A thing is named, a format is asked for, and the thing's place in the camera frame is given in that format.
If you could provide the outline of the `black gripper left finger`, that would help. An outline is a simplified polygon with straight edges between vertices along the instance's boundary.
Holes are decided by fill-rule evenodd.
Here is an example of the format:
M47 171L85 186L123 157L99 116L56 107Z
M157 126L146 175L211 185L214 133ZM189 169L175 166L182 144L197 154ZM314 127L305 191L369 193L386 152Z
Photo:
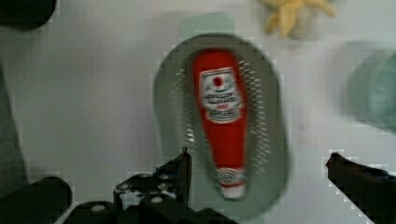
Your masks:
M189 207L191 155L183 147L152 173L118 184L112 202L77 206L64 224L237 224L211 208Z

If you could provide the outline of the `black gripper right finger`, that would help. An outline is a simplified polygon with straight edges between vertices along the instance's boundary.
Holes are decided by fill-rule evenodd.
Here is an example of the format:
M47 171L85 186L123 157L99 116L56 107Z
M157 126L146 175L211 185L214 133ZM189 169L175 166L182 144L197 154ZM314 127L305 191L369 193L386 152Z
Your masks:
M396 183L388 172L358 164L332 153L328 179L374 224L395 224Z

